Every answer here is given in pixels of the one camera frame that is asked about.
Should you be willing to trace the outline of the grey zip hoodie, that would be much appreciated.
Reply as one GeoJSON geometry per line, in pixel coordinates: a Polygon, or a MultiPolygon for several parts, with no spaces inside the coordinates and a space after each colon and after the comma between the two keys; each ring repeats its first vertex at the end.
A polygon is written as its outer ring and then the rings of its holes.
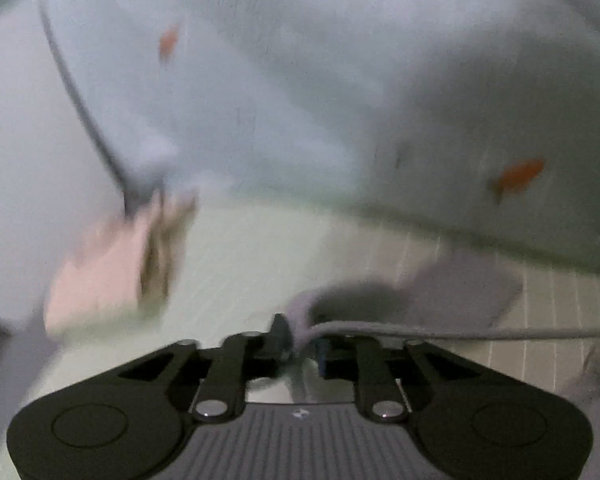
{"type": "MultiPolygon", "coordinates": [[[[600,338],[596,328],[499,328],[496,323],[521,296],[524,285],[493,258],[454,252],[400,284],[344,282],[300,292],[285,311],[294,345],[289,391],[296,402],[318,402],[303,370],[315,360],[314,342],[328,335],[376,336],[390,347],[424,340],[559,340],[600,338]]],[[[600,348],[593,349],[569,399],[591,403],[600,396],[600,348]]]]}

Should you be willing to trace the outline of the green checked bed sheet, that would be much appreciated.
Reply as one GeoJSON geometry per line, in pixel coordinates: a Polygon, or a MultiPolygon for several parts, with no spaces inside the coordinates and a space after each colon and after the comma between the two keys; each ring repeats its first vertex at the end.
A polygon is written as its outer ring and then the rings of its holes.
{"type": "MultiPolygon", "coordinates": [[[[125,308],[100,315],[70,315],[52,327],[59,342],[23,401],[94,375],[170,341],[194,338],[216,344],[238,330],[262,330],[298,292],[379,278],[398,285],[435,262],[471,249],[524,281],[519,298],[498,319],[501,328],[600,328],[600,275],[468,247],[466,238],[424,230],[393,219],[344,216],[315,208],[271,204],[201,206],[188,231],[180,274],[161,309],[125,308]]],[[[583,365],[591,341],[445,342],[486,366],[562,388],[583,365]]]]}

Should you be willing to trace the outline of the beige pink folded cloth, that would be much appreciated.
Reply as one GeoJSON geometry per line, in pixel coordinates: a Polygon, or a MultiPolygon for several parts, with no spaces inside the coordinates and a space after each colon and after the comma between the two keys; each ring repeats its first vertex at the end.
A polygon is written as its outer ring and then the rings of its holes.
{"type": "Polygon", "coordinates": [[[52,337],[158,314],[184,259],[197,197],[157,192],[95,226],[58,269],[44,307],[52,337]]]}

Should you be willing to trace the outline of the light green carrot-print quilt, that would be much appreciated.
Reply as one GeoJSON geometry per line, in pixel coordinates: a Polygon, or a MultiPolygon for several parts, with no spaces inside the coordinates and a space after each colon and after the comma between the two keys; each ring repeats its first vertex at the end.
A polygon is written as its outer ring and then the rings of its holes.
{"type": "Polygon", "coordinates": [[[294,196],[600,271],[600,0],[0,0],[129,200],[294,196]]]}

